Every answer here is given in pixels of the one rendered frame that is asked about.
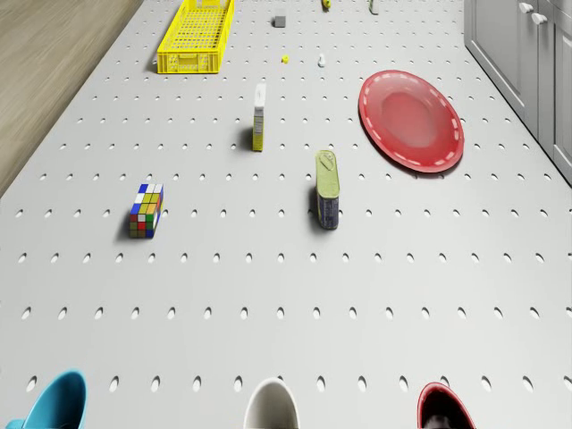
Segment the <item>red mug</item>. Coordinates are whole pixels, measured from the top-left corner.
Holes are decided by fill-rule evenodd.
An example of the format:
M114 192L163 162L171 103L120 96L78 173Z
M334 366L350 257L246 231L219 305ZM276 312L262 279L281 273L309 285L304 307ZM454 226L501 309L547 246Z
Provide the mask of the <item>red mug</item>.
M463 402L442 383L428 383L418 398L418 429L476 429Z

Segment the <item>flat-sided can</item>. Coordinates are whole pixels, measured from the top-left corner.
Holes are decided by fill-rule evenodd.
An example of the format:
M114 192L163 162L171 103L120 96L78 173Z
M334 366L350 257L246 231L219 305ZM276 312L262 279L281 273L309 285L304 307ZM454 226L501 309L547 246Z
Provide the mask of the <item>flat-sided can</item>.
M315 154L316 200L321 226L334 230L339 224L340 182L335 154L319 150Z

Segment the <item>yellow white box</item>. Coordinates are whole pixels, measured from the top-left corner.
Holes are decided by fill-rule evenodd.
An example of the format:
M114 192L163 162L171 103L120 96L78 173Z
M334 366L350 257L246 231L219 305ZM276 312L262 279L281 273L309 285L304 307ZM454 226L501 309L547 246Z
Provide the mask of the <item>yellow white box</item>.
M264 148L264 117L265 117L266 84L258 83L254 97L254 123L252 149L261 152Z

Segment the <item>puzzle cube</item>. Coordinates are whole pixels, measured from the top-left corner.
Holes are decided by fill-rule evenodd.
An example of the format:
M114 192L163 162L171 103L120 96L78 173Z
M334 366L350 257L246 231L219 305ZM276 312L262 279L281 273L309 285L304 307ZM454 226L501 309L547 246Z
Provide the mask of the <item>puzzle cube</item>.
M131 238L151 239L156 234L161 213L163 212L164 186L144 183L129 213L129 236Z

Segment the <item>red plate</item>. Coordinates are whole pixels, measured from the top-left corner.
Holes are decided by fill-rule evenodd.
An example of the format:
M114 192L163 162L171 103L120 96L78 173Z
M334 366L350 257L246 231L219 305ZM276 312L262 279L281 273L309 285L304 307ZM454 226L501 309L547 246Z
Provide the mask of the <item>red plate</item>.
M368 77L358 96L360 121L374 145L411 170L438 173L463 156L464 131L448 99L428 81L399 70Z

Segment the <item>yellow mug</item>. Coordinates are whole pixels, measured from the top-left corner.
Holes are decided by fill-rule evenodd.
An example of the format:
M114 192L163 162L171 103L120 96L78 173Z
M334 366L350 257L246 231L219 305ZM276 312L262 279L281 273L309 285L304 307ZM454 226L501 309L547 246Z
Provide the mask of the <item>yellow mug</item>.
M299 412L293 394L278 378L263 380L252 393L243 429L299 429Z

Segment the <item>yellow basket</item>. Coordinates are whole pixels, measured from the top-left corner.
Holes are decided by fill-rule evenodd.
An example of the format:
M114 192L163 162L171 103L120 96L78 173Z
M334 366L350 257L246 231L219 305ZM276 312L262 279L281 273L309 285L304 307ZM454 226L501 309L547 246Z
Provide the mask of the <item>yellow basket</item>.
M235 0L183 0L157 48L159 73L218 73Z

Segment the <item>white cabinet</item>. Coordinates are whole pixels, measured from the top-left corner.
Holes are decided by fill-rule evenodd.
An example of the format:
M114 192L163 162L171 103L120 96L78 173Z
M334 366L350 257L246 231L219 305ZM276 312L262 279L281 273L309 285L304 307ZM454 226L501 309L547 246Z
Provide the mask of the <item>white cabinet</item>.
M572 186L572 0L464 0L464 41Z

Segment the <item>blue mug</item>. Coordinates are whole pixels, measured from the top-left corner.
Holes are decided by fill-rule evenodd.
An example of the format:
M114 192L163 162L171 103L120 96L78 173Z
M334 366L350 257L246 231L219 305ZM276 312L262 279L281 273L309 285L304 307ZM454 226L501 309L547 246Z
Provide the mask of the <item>blue mug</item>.
M58 375L38 396L24 419L14 419L5 429L84 429L88 390L78 370Z

